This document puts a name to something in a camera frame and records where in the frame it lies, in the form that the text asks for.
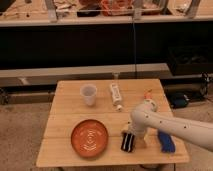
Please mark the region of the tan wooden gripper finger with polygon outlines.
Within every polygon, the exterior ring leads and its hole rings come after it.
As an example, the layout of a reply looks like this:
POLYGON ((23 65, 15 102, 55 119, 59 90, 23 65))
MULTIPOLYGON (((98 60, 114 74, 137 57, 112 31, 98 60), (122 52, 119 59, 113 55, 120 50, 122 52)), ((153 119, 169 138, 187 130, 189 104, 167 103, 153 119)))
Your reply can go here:
POLYGON ((138 146, 140 148, 146 148, 147 147, 147 144, 146 144, 146 141, 145 141, 144 137, 138 137, 137 138, 137 143, 138 143, 138 146))

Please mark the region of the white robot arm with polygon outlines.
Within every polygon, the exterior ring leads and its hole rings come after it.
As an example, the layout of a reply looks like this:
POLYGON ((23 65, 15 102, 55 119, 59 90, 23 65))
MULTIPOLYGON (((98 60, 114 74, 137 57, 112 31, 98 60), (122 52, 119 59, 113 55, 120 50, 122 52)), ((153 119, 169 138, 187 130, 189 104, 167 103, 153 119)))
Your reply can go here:
POLYGON ((128 131, 135 136, 144 137, 148 127, 213 152, 213 124, 201 121, 165 116, 157 112, 157 104, 145 99, 130 113, 128 131))

